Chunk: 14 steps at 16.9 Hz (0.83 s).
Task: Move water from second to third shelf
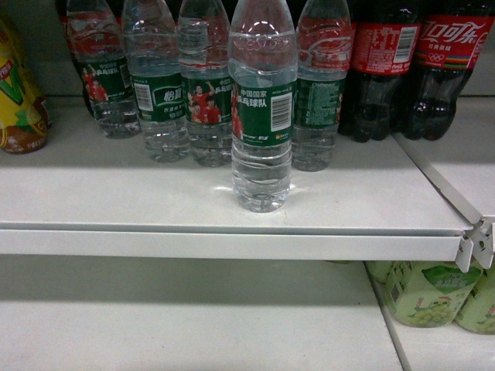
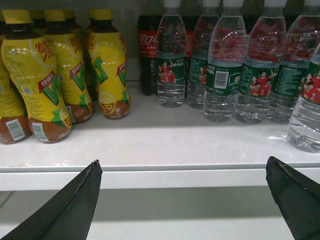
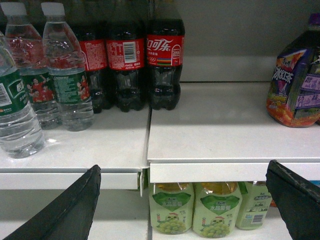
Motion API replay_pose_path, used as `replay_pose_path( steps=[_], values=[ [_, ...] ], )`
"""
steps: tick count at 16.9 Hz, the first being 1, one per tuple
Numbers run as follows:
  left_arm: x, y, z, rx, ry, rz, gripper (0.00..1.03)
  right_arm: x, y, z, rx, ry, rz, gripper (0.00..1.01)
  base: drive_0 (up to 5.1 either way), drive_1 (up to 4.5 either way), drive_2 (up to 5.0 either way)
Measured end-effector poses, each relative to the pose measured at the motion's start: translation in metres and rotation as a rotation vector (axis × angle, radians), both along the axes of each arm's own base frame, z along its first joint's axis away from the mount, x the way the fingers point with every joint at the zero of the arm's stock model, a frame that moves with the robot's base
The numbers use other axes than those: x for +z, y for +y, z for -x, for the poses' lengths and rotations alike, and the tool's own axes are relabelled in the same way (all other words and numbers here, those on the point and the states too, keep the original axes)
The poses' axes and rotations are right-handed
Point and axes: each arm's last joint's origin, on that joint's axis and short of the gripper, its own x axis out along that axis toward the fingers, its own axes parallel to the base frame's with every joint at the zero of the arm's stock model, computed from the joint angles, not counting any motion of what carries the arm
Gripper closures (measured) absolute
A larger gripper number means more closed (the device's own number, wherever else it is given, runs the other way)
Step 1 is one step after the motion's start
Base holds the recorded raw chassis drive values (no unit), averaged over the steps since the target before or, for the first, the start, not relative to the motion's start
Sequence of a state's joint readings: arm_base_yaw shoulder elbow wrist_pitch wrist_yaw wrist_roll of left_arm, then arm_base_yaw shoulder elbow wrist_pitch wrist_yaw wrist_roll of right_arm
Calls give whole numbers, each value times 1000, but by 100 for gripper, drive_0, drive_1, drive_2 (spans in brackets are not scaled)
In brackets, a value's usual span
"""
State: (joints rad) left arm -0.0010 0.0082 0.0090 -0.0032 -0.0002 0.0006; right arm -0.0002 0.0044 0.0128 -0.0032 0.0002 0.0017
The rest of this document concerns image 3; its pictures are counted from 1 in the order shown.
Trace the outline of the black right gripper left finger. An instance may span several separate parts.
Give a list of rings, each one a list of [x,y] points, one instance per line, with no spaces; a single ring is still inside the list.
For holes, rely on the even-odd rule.
[[[6,240],[87,240],[101,188],[96,164]]]

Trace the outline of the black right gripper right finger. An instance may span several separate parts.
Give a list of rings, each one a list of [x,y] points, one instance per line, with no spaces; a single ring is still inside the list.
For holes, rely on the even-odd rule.
[[[320,188],[271,160],[266,186],[293,240],[320,239]]]

